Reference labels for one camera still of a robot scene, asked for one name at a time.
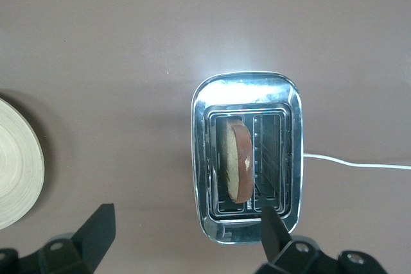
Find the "gray table surface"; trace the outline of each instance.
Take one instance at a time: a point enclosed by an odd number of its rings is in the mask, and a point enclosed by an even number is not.
[[[260,245],[198,224],[191,97],[217,73],[298,86],[306,152],[411,164],[411,0],[0,0],[0,95],[42,143],[34,208],[0,230],[26,255],[114,203],[97,273],[253,273]],[[294,234],[410,273],[411,173],[306,159]]]

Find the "white round object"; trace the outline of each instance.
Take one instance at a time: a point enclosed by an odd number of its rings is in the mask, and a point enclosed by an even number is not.
[[[36,202],[44,181],[44,159],[33,129],[0,99],[0,229],[21,219]]]

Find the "bread crust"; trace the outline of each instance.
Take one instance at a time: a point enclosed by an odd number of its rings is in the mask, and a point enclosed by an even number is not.
[[[253,149],[251,143],[251,136],[249,129],[244,125],[244,123],[237,119],[237,118],[227,118],[226,119],[226,133],[225,138],[230,134],[229,130],[234,134],[235,143],[236,143],[236,153],[231,153],[231,155],[237,155],[237,166],[228,166],[225,165],[225,171],[227,175],[227,189],[230,198],[235,203],[243,203],[249,200],[252,196],[253,189],[254,189],[254,173],[253,173]],[[229,152],[227,150],[223,151],[227,156],[225,161],[229,160],[228,155]],[[238,191],[231,191],[230,182],[230,175],[232,173],[238,173]]]

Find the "bread slice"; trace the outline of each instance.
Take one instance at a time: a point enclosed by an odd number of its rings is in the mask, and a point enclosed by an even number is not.
[[[220,158],[227,180],[230,198],[243,203],[252,196],[254,188],[253,150],[249,129],[235,117],[223,120]]]

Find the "power cord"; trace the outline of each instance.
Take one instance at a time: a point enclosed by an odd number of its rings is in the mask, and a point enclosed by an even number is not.
[[[345,160],[340,160],[339,158],[329,157],[327,155],[320,155],[320,154],[312,154],[312,153],[304,153],[304,157],[309,158],[319,158],[321,160],[330,160],[332,162],[347,165],[350,167],[367,167],[367,168],[391,168],[391,169],[407,169],[411,170],[411,166],[404,166],[404,165],[390,165],[390,164],[359,164],[359,163],[352,163],[347,162]]]

